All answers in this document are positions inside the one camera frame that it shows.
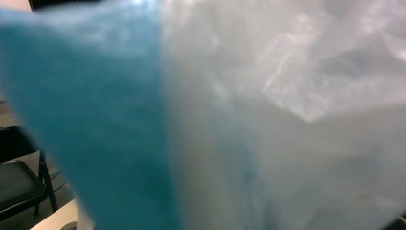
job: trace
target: blue material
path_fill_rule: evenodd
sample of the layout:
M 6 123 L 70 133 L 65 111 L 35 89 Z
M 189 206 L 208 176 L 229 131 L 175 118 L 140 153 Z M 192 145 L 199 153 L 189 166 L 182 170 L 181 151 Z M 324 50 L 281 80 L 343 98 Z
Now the blue material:
M 161 90 L 159 2 L 0 11 L 0 85 L 98 229 L 180 229 Z

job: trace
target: black chair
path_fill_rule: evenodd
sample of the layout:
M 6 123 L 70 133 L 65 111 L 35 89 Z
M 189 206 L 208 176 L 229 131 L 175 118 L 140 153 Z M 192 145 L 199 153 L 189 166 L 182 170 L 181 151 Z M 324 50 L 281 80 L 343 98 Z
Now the black chair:
M 57 210 L 44 151 L 39 156 L 38 176 L 24 162 L 12 161 L 37 151 L 19 126 L 0 127 L 0 220 L 34 206 L 38 214 L 39 204 L 47 197 L 53 211 Z

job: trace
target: wrinkled plastic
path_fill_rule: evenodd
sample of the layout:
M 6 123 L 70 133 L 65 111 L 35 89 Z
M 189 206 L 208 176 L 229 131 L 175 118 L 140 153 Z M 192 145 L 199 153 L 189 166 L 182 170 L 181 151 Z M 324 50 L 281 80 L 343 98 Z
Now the wrinkled plastic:
M 406 210 L 404 1 L 167 2 L 187 229 L 378 230 Z
M 401 0 L 1 11 L 1 86 L 101 229 L 378 230 L 406 209 L 405 12 Z

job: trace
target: gray carpet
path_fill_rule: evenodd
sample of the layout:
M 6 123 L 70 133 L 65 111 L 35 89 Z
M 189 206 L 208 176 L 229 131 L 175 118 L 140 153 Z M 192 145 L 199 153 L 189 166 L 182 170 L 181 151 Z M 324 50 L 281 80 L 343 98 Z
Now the gray carpet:
M 38 169 L 38 154 L 31 154 L 20 158 L 19 160 L 26 162 L 30 168 L 37 173 Z M 67 183 L 67 180 L 62 173 L 59 172 L 57 165 L 47 157 L 48 168 L 52 184 L 55 191 L 56 203 L 58 208 L 62 207 L 74 198 L 73 191 Z M 34 227 L 36 224 L 44 220 L 52 214 L 51 204 L 49 199 L 46 199 L 39 206 L 39 214 L 34 215 L 34 207 L 27 209 L 11 218 L 0 221 L 0 230 L 27 230 Z

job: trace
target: blue felt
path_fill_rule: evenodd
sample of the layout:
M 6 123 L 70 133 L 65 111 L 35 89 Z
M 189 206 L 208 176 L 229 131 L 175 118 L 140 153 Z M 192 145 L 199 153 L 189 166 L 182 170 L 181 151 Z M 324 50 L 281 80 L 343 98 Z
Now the blue felt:
M 0 86 L 98 229 L 180 229 L 159 1 L 0 11 Z

